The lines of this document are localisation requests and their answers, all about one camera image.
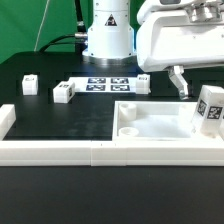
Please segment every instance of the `white box with marker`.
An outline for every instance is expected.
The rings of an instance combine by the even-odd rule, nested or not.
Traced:
[[[55,103],[68,103],[75,95],[75,83],[71,81],[60,82],[53,89],[53,95]]]

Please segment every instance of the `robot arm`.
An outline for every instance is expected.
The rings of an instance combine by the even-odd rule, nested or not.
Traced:
[[[217,66],[224,61],[224,14],[221,1],[146,0],[137,19],[137,61],[145,72],[168,70],[181,99],[191,93],[186,68]]]

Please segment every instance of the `white block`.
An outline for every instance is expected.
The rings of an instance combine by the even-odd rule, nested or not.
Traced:
[[[75,95],[75,83],[71,81],[60,82],[53,89],[53,95],[55,103],[68,103]]]
[[[217,136],[223,118],[224,89],[217,86],[202,86],[192,119],[196,132]]]
[[[3,140],[15,120],[15,106],[12,104],[4,104],[0,108],[0,140]]]
[[[149,94],[150,92],[150,75],[138,75],[136,79],[136,94]]]
[[[117,143],[92,142],[91,148],[91,165],[92,166],[125,166],[126,165],[126,148],[119,146]]]
[[[37,95],[38,78],[37,75],[24,75],[23,81],[23,95]]]

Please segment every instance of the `green screen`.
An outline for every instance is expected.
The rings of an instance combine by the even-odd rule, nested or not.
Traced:
[[[138,29],[137,12],[143,0],[131,0],[130,24]],[[47,0],[0,1],[0,63],[15,53],[34,51]],[[93,0],[81,0],[84,21],[92,24]],[[37,50],[49,41],[76,32],[74,0],[50,0]],[[52,46],[48,51],[74,51],[74,46]]]

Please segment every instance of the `white cube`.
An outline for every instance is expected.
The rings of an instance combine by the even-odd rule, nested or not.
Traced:
[[[15,106],[4,104],[0,108],[0,140],[2,140],[16,120]]]
[[[60,82],[54,89],[55,103],[68,103],[75,95],[75,83],[71,81]]]
[[[23,81],[23,95],[37,95],[38,78],[37,75],[24,75]]]
[[[150,75],[141,74],[136,79],[136,94],[149,94],[150,91]]]
[[[224,89],[218,86],[202,86],[192,119],[195,131],[215,137],[223,118]]]

